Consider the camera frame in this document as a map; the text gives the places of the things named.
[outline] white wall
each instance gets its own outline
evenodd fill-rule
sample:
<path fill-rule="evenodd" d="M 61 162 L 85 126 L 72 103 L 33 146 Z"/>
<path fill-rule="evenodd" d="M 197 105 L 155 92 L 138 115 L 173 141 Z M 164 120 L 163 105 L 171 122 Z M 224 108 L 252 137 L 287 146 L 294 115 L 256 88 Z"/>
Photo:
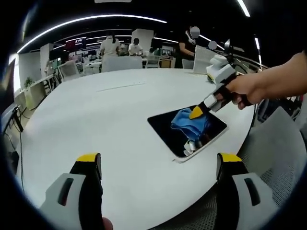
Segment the white wall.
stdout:
<path fill-rule="evenodd" d="M 46 77 L 45 69 L 47 62 L 49 61 L 49 53 L 53 49 L 53 44 L 48 43 L 40 48 L 40 71 L 41 77 Z"/>
<path fill-rule="evenodd" d="M 42 78 L 40 69 L 40 52 L 20 54 L 19 58 L 19 78 L 20 86 L 23 89 L 25 80 L 30 77 L 34 81 Z"/>
<path fill-rule="evenodd" d="M 140 45 L 143 48 L 144 51 L 148 51 L 152 44 L 152 39 L 154 37 L 154 31 L 153 30 L 144 30 L 144 29 L 136 29 L 132 32 L 132 39 L 131 43 L 135 38 L 138 38 L 140 40 Z"/>

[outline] mesh chair back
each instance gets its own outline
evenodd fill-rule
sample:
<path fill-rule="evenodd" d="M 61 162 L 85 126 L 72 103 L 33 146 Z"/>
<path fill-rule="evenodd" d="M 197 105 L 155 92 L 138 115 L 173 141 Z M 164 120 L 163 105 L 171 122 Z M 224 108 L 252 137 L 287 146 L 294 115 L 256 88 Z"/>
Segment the mesh chair back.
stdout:
<path fill-rule="evenodd" d="M 59 70 L 64 78 L 79 74 L 75 61 L 68 61 L 60 65 Z"/>
<path fill-rule="evenodd" d="M 147 64 L 150 65 L 159 65 L 160 56 L 151 55 L 147 57 Z"/>
<path fill-rule="evenodd" d="M 303 102 L 299 115 L 295 119 L 295 123 L 301 130 L 303 138 L 307 140 L 307 94 L 303 97 Z"/>
<path fill-rule="evenodd" d="M 289 197 L 307 162 L 302 135 L 281 107 L 252 129 L 238 155 L 248 171 L 272 189 L 278 206 Z"/>
<path fill-rule="evenodd" d="M 213 51 L 201 46 L 196 46 L 193 73 L 207 73 L 210 60 L 216 55 Z"/>
<path fill-rule="evenodd" d="M 182 68 L 184 69 L 193 69 L 194 61 L 189 61 L 186 59 L 182 59 Z"/>
<path fill-rule="evenodd" d="M 141 57 L 112 57 L 106 56 L 102 61 L 102 72 L 110 72 L 124 69 L 142 69 Z"/>

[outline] cable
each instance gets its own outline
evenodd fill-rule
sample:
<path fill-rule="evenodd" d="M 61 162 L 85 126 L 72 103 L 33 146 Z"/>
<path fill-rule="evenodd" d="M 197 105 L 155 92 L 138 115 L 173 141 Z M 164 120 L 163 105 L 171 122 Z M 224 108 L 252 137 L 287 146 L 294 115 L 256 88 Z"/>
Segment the cable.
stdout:
<path fill-rule="evenodd" d="M 23 151 L 22 151 L 22 142 L 21 142 L 21 132 L 19 131 L 20 138 L 20 165 L 21 165 L 21 185 L 24 191 L 24 164 L 23 164 Z"/>
<path fill-rule="evenodd" d="M 17 129 L 18 132 L 20 132 L 20 129 L 17 128 L 16 124 L 15 124 L 15 121 L 13 120 L 13 125 L 15 126 L 15 128 Z"/>
<path fill-rule="evenodd" d="M 26 116 L 24 115 L 24 113 L 21 112 L 21 110 L 20 110 L 19 107 L 17 107 L 17 109 L 18 109 L 18 111 L 19 111 L 19 113 L 20 113 L 19 120 L 20 120 L 21 116 L 23 116 L 23 117 L 26 118 L 26 119 L 30 119 L 30 118 L 26 117 Z"/>
<path fill-rule="evenodd" d="M 244 69 L 242 66 L 240 66 L 240 65 L 238 65 L 238 64 L 233 65 L 233 67 L 236 67 L 236 66 L 239 66 L 245 73 L 248 73 L 248 72 L 246 71 L 246 69 Z"/>
<path fill-rule="evenodd" d="M 4 133 L 4 134 L 8 136 L 8 138 L 9 138 L 9 140 L 10 140 L 10 143 L 11 143 L 11 145 L 12 145 L 14 151 L 16 151 L 16 149 L 15 149 L 15 147 L 14 147 L 14 145 L 13 145 L 13 142 L 12 142 L 12 139 L 10 138 L 10 136 L 9 136 L 7 133 Z"/>

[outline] person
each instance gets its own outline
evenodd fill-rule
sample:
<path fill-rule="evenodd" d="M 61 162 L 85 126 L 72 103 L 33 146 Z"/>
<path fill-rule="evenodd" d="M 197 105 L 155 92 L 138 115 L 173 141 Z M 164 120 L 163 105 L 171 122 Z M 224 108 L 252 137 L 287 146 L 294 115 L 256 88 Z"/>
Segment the person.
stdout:
<path fill-rule="evenodd" d="M 135 38 L 133 40 L 133 43 L 129 45 L 129 55 L 130 56 L 140 56 L 143 54 L 143 48 L 139 45 L 140 40 L 138 38 Z"/>
<path fill-rule="evenodd" d="M 307 54 L 303 51 L 295 54 L 283 65 L 238 76 L 226 87 L 236 93 L 233 102 L 239 109 L 245 108 L 240 94 L 246 94 L 252 104 L 263 99 L 303 95 L 307 93 Z"/>
<path fill-rule="evenodd" d="M 196 26 L 190 26 L 188 30 L 179 37 L 179 48 L 176 53 L 175 68 L 182 69 L 182 59 L 194 60 L 196 40 L 200 30 Z"/>
<path fill-rule="evenodd" d="M 111 34 L 102 41 L 100 45 L 101 56 L 118 56 L 120 50 L 119 40 L 115 38 L 114 34 Z"/>
<path fill-rule="evenodd" d="M 152 56 L 152 55 L 154 55 L 154 51 L 155 51 L 154 48 L 150 48 L 149 51 L 145 51 L 143 55 L 145 57 Z"/>

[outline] ceiling light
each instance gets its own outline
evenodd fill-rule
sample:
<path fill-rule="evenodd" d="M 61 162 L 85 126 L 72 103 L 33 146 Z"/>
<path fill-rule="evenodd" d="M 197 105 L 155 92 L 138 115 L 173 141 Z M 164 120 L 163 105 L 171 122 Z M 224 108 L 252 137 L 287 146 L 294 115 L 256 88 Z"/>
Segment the ceiling light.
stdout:
<path fill-rule="evenodd" d="M 63 46 L 65 46 L 65 45 L 61 45 L 61 46 L 55 47 L 55 48 L 53 48 L 53 50 L 58 49 L 58 48 L 63 47 Z"/>
<path fill-rule="evenodd" d="M 220 47 L 222 50 L 225 50 L 223 47 L 221 47 L 220 45 L 216 44 L 217 47 Z"/>
<path fill-rule="evenodd" d="M 73 40 L 78 40 L 78 39 L 83 39 L 83 38 L 86 38 L 86 37 L 74 38 L 74 39 L 68 40 L 68 41 L 66 41 L 66 42 L 70 42 L 70 41 L 73 41 Z"/>
<path fill-rule="evenodd" d="M 255 42 L 256 42 L 257 50 L 260 50 L 259 41 L 258 41 L 258 38 L 256 38 L 256 37 L 255 37 Z"/>
<path fill-rule="evenodd" d="M 209 41 L 209 42 L 211 41 L 209 38 L 207 38 L 207 37 L 205 37 L 205 36 L 200 35 L 200 37 L 206 39 L 206 40 Z"/>
<path fill-rule="evenodd" d="M 91 37 L 91 38 L 87 38 L 86 40 L 91 40 L 91 39 L 96 39 L 96 38 L 104 38 L 106 36 L 101 36 L 101 37 Z"/>
<path fill-rule="evenodd" d="M 75 34 L 73 36 L 69 36 L 69 37 L 65 37 L 65 38 L 62 38 L 54 43 L 59 43 L 60 41 L 63 41 L 63 40 L 66 40 L 66 39 L 69 39 L 71 37 L 75 37 L 75 36 L 81 36 L 81 35 L 85 35 L 85 34 L 92 34 L 92 33 L 97 33 L 97 32 L 101 32 L 101 31 L 114 31 L 114 30 L 132 30 L 132 29 L 105 29 L 105 30 L 93 30 L 93 31 L 89 31 L 89 32 L 84 32 L 84 33 L 80 33 L 80 34 Z"/>
<path fill-rule="evenodd" d="M 71 20 L 71 21 L 68 21 L 68 22 L 56 25 L 56 26 L 54 26 L 54 27 L 52 27 L 52 28 L 50 28 L 50 29 L 40 33 L 39 35 L 35 36 L 30 41 L 28 41 L 26 44 L 24 44 L 17 51 L 17 53 L 20 53 L 24 48 L 26 48 L 28 45 L 30 45 L 35 40 L 39 39 L 41 36 L 51 32 L 51 31 L 53 31 L 55 29 L 58 29 L 58 28 L 60 28 L 62 26 L 65 26 L 65 25 L 68 25 L 68 24 L 71 24 L 71 23 L 76 23 L 76 22 L 79 22 L 79 21 L 94 19 L 94 18 L 111 18 L 111 17 L 139 18 L 139 19 L 146 19 L 146 20 L 156 21 L 156 22 L 159 22 L 159 23 L 167 23 L 166 21 L 158 20 L 158 19 L 155 19 L 155 18 L 148 18 L 148 17 L 136 16 L 136 15 L 127 15 L 127 14 L 105 14 L 105 15 L 96 15 L 96 16 L 89 16 L 89 17 L 84 17 L 84 18 L 78 18 L 78 19 L 75 19 L 75 20 Z"/>
<path fill-rule="evenodd" d="M 248 12 L 248 9 L 246 8 L 246 5 L 244 4 L 243 0 L 237 0 L 238 3 L 240 4 L 240 7 L 242 8 L 245 16 L 250 17 L 250 14 Z"/>
<path fill-rule="evenodd" d="M 173 40 L 168 40 L 168 39 L 159 38 L 159 37 L 154 37 L 154 39 L 158 39 L 158 40 L 162 40 L 162 41 L 167 41 L 167 42 L 175 42 L 175 43 L 178 43 L 178 42 L 173 41 Z"/>
<path fill-rule="evenodd" d="M 101 44 L 101 42 L 95 42 L 95 43 L 90 43 L 90 44 L 86 44 L 86 45 L 91 46 L 91 45 L 96 45 L 96 44 Z"/>

